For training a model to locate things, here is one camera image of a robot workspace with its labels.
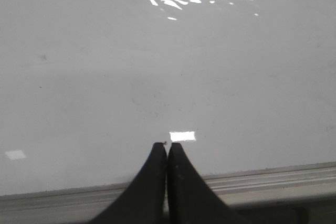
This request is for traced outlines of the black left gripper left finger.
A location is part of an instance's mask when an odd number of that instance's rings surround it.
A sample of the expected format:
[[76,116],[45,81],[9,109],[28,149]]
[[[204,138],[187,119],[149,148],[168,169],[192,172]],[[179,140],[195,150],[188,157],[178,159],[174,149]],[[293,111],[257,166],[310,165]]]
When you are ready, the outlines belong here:
[[165,197],[167,153],[154,143],[126,190],[89,223],[161,223]]

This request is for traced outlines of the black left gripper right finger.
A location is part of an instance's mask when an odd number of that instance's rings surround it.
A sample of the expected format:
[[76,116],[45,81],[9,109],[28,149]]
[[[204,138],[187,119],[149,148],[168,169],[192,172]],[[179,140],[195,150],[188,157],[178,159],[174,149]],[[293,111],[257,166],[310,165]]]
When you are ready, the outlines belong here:
[[180,143],[172,143],[167,162],[171,223],[249,223],[207,186]]

